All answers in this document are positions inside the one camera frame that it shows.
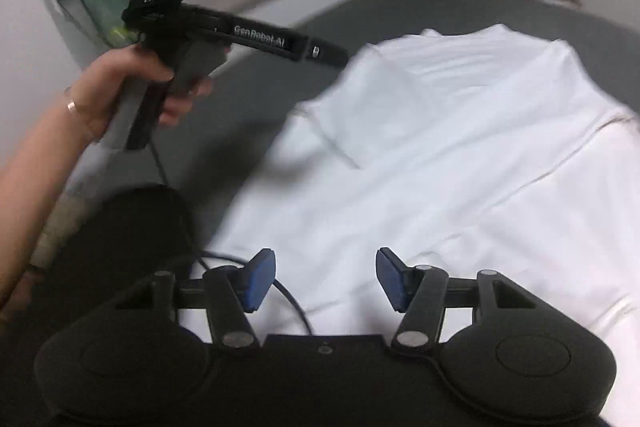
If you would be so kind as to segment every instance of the metal bolt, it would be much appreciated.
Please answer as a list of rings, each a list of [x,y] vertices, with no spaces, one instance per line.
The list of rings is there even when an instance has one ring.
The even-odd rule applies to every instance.
[[[227,347],[248,347],[254,340],[254,336],[246,331],[231,331],[222,337],[222,343]]]
[[[403,331],[396,337],[396,341],[406,347],[420,347],[429,342],[429,337],[421,331]]]

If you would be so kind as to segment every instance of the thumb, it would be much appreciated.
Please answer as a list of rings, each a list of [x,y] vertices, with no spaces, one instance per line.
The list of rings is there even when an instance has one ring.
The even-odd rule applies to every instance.
[[[155,82],[168,82],[174,77],[174,70],[162,63],[156,52],[145,50],[134,44],[118,50],[121,54],[114,62],[122,77],[138,76]]]

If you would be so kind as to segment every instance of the bracelet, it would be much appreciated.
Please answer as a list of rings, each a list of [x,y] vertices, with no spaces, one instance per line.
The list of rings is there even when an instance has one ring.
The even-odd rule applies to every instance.
[[[68,109],[69,113],[71,113],[73,117],[80,124],[80,128],[82,130],[82,134],[84,134],[84,137],[87,140],[90,140],[91,142],[97,142],[98,141],[97,137],[95,136],[91,128],[86,124],[86,122],[82,118],[82,115],[78,112],[78,108],[76,107],[76,102],[74,102],[73,99],[71,98],[71,87],[67,87],[65,89],[65,95],[67,98],[66,108]]]

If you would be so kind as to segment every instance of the black device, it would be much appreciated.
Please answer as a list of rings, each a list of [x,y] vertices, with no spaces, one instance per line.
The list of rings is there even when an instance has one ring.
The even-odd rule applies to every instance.
[[[169,93],[186,94],[194,83],[226,61],[225,49],[242,44],[289,60],[316,60],[343,68],[347,51],[330,42],[287,28],[226,12],[184,4],[182,0],[129,0],[122,13],[126,27],[140,33],[145,48],[173,68],[169,84],[128,78],[103,141],[112,148],[146,147]]]
[[[588,330],[492,270],[455,279],[382,248],[376,272],[404,314],[390,345],[379,335],[260,345],[245,313],[274,281],[274,253],[262,250],[200,280],[140,281],[49,339],[36,378],[59,426],[606,425],[616,364]],[[439,343],[457,307],[473,308],[473,322]],[[212,344],[175,322],[180,308],[206,310]]]

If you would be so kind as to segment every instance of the human arm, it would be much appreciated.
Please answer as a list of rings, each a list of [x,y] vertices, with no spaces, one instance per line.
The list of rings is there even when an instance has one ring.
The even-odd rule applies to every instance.
[[[94,61],[47,112],[0,174],[0,309],[27,266],[66,180],[82,152],[99,138],[113,114],[113,104],[127,76],[167,82],[173,72],[157,55],[130,46],[112,50]],[[199,94],[210,91],[200,84]],[[73,100],[77,112],[67,104]],[[189,98],[168,98],[160,122],[176,124],[191,108]]]

